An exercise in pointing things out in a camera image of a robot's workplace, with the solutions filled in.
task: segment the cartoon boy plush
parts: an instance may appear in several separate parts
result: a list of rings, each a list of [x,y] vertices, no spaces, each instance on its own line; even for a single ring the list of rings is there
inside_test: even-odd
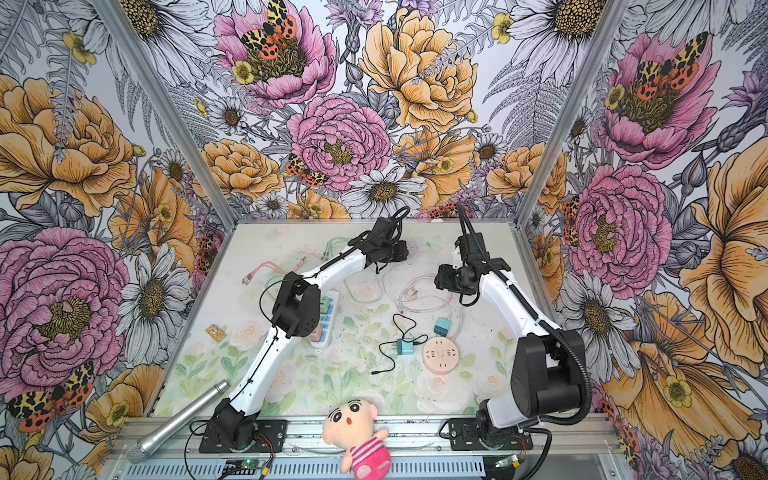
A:
[[[351,468],[357,480],[381,480],[392,464],[383,439],[386,429],[373,433],[373,420],[379,410],[366,400],[349,400],[333,410],[323,424],[323,441],[346,450],[342,473]]]

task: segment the metal base plate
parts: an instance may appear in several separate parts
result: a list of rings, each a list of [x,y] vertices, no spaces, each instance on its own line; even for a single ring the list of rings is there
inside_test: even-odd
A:
[[[283,440],[285,439],[286,420],[254,420],[254,428],[259,435],[263,435],[272,443],[272,452],[283,451]],[[233,453],[230,442],[221,435],[216,426],[211,422],[205,427],[203,439],[200,441],[200,453]],[[270,446],[263,440],[256,438],[251,445],[242,451],[242,453],[269,453]]]
[[[469,450],[523,450],[533,449],[533,440],[528,434],[505,436],[500,445],[486,445],[480,440],[480,429],[475,419],[450,419],[448,421],[448,434],[451,439],[451,450],[454,452],[467,452]]]

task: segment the microphone grille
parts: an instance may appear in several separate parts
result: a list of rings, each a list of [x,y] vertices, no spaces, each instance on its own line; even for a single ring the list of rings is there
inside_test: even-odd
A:
[[[139,442],[134,443],[134,446],[130,447],[128,449],[128,453],[126,454],[126,457],[128,458],[128,461],[130,463],[141,463],[147,458],[149,458],[149,455],[144,451],[143,448],[141,448],[141,444]]]

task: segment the floral tabletop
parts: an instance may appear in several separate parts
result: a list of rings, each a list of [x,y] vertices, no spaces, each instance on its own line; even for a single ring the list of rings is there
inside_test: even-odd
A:
[[[219,380],[237,384],[269,326],[257,302],[263,288],[282,276],[277,269],[314,268],[366,228],[362,223],[240,225],[180,347],[153,416],[174,415]],[[521,287],[530,295],[508,225],[484,223],[478,229],[489,251],[514,266]],[[403,232],[410,251],[406,263],[388,266],[378,276],[364,270],[336,285],[339,311],[330,344],[317,351],[308,339],[302,340],[270,387],[262,415],[325,415],[352,397],[370,399],[390,415],[473,413],[480,401],[508,389],[515,351],[511,331],[487,303],[460,307],[458,297],[433,284],[438,265],[451,262],[459,234],[457,223],[408,223]],[[255,243],[265,248],[254,249]],[[249,274],[246,285],[243,277]],[[269,294],[264,296],[266,311],[272,302]],[[401,312],[417,322],[411,331],[414,336],[432,337],[437,318],[450,319],[448,337],[461,356],[455,370],[434,375],[423,366],[422,346],[415,346],[413,355],[397,356],[394,345],[384,345],[395,368],[370,375],[392,365],[379,352],[379,343],[399,337],[392,316]],[[412,325],[402,317],[397,322],[403,329]],[[221,343],[205,332],[211,323],[226,330]]]

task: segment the silver microphone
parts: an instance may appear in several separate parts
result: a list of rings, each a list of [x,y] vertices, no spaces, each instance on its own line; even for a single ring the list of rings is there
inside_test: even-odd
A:
[[[127,453],[130,463],[140,463],[149,458],[160,445],[163,444],[178,429],[197,416],[216,397],[224,393],[230,384],[226,380],[218,382],[210,387],[207,392],[197,397],[192,403],[184,407],[184,410],[172,416],[163,426],[154,432],[145,435],[132,446]]]

